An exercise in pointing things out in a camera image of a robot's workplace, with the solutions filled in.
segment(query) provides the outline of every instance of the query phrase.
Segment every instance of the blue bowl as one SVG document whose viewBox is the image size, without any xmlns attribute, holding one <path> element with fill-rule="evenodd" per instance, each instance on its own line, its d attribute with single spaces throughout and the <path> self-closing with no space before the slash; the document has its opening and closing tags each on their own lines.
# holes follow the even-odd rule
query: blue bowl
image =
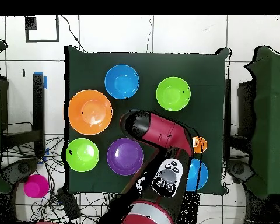
<svg viewBox="0 0 280 224">
<path fill-rule="evenodd" d="M 186 191 L 195 191 L 197 182 L 198 182 L 198 172 L 199 172 L 199 166 L 200 161 L 197 159 L 192 159 L 188 179 L 187 179 L 187 185 L 185 187 Z M 198 184 L 198 190 L 201 189 L 205 183 L 208 180 L 208 169 L 204 165 L 203 162 L 201 162 L 201 170 L 200 170 L 200 179 Z"/>
<path fill-rule="evenodd" d="M 139 76 L 136 70 L 128 65 L 116 65 L 107 72 L 105 87 L 115 99 L 128 99 L 139 88 Z"/>
</svg>

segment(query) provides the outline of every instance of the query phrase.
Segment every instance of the purple bowl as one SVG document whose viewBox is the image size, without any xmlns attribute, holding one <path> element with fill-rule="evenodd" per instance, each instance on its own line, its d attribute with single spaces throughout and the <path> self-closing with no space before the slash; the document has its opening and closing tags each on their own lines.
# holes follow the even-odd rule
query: purple bowl
<svg viewBox="0 0 280 224">
<path fill-rule="evenodd" d="M 119 175 L 132 175 L 143 164 L 144 153 L 140 144 L 129 138 L 120 138 L 113 142 L 107 154 L 107 161 L 115 173 Z"/>
</svg>

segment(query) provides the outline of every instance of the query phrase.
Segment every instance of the bowl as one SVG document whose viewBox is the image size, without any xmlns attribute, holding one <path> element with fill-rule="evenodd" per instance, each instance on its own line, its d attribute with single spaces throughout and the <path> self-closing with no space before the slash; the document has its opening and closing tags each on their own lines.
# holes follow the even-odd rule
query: bowl
<svg viewBox="0 0 280 224">
<path fill-rule="evenodd" d="M 186 191 L 196 191 L 198 182 L 198 172 L 200 167 L 200 161 L 198 159 L 192 159 L 189 168 Z M 203 162 L 201 162 L 200 179 L 198 184 L 198 190 L 201 189 L 208 180 L 208 169 Z"/>
<path fill-rule="evenodd" d="M 136 94 L 139 88 L 139 76 L 128 65 L 116 65 L 109 69 L 105 77 L 107 92 L 117 100 L 124 100 Z"/>
<path fill-rule="evenodd" d="M 83 90 L 70 100 L 68 118 L 75 131 L 84 135 L 96 135 L 109 126 L 112 106 L 101 92 Z"/>
<path fill-rule="evenodd" d="M 75 139 L 68 145 L 66 161 L 72 170 L 81 173 L 88 172 L 99 162 L 99 149 L 89 139 Z"/>
<path fill-rule="evenodd" d="M 199 154 L 201 152 L 206 151 L 206 149 L 208 147 L 208 143 L 204 138 L 195 136 L 195 137 L 192 138 L 192 140 L 193 140 L 193 151 L 194 151 L 194 153 Z"/>
<path fill-rule="evenodd" d="M 49 190 L 48 180 L 39 174 L 28 177 L 24 184 L 24 192 L 30 198 L 43 198 Z"/>
<path fill-rule="evenodd" d="M 128 176 L 136 173 L 142 166 L 144 153 L 140 144 L 129 138 L 113 142 L 107 153 L 107 161 L 115 173 Z"/>
<path fill-rule="evenodd" d="M 169 77 L 162 80 L 156 89 L 156 100 L 167 111 L 179 111 L 189 102 L 191 90 L 184 79 Z"/>
</svg>

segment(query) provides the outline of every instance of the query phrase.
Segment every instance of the black mat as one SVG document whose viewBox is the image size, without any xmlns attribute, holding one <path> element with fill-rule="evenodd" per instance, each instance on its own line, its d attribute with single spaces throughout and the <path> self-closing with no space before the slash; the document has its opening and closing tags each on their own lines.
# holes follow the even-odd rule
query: black mat
<svg viewBox="0 0 280 224">
<path fill-rule="evenodd" d="M 136 54 L 136 53 L 86 53 L 69 46 L 65 47 L 66 87 L 69 77 L 70 99 L 85 89 L 94 89 L 105 94 L 112 104 L 111 124 L 102 133 L 85 136 L 69 129 L 69 141 L 76 138 L 89 138 L 100 151 L 97 166 L 89 172 L 78 173 L 69 170 L 69 191 L 89 193 L 120 193 L 132 176 L 120 176 L 113 172 L 107 163 L 107 150 L 118 138 L 125 137 L 119 128 L 122 114 L 129 109 L 156 111 L 165 118 L 195 128 L 208 142 L 202 161 L 206 164 L 209 177 L 199 193 L 224 194 L 221 186 L 223 104 L 225 90 L 225 59 L 229 55 L 227 48 L 216 54 Z M 107 71 L 118 64 L 133 67 L 140 79 L 139 89 L 127 100 L 112 98 L 104 87 Z M 180 111 L 170 112 L 162 109 L 156 101 L 158 84 L 169 76 L 183 78 L 191 89 L 188 105 Z M 154 149 L 141 144 L 145 160 Z"/>
</svg>

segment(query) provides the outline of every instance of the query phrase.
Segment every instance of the green bowl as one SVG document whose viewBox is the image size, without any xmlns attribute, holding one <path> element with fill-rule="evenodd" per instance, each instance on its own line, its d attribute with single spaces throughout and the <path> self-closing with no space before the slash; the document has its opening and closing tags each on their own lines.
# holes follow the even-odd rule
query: green bowl
<svg viewBox="0 0 280 224">
<path fill-rule="evenodd" d="M 99 161 L 99 149 L 91 140 L 78 138 L 68 145 L 66 160 L 72 170 L 88 172 L 92 170 Z"/>
<path fill-rule="evenodd" d="M 168 111 L 179 111 L 189 102 L 191 90 L 187 82 L 178 77 L 162 80 L 156 89 L 156 100 Z"/>
</svg>

